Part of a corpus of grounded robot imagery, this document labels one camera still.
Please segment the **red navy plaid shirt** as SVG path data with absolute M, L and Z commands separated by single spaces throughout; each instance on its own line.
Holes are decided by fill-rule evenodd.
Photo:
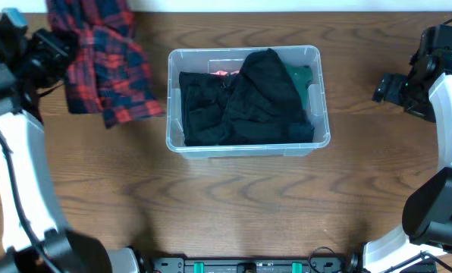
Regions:
M 152 94 L 143 48 L 134 41 L 127 0 L 48 0 L 52 30 L 76 35 L 76 58 L 65 81 L 71 114 L 102 114 L 105 126 L 163 115 Z

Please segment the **dark green cloth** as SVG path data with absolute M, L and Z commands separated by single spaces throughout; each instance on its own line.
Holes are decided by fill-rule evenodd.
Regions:
M 308 65 L 293 66 L 286 63 L 284 63 L 284 66 L 300 96 L 303 110 L 305 110 L 309 101 L 309 86 L 313 82 L 312 68 Z

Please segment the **black garment pile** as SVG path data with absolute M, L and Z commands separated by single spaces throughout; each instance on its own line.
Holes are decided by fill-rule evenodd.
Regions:
M 182 72 L 186 146 L 310 143 L 315 128 L 277 52 L 249 54 L 228 76 Z

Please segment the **pink cloth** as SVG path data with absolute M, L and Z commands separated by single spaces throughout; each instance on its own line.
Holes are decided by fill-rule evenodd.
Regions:
M 226 76 L 230 76 L 230 75 L 235 75 L 240 73 L 240 71 L 216 71 L 216 72 L 212 72 L 210 74 L 216 75 L 216 76 L 220 76 L 220 77 L 226 77 Z

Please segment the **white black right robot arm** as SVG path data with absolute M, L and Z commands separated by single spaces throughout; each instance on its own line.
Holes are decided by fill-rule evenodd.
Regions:
M 407 75 L 384 74 L 372 99 L 435 123 L 438 170 L 407 199 L 401 224 L 365 243 L 345 272 L 452 271 L 441 261 L 452 255 L 452 19 L 422 32 L 410 67 Z

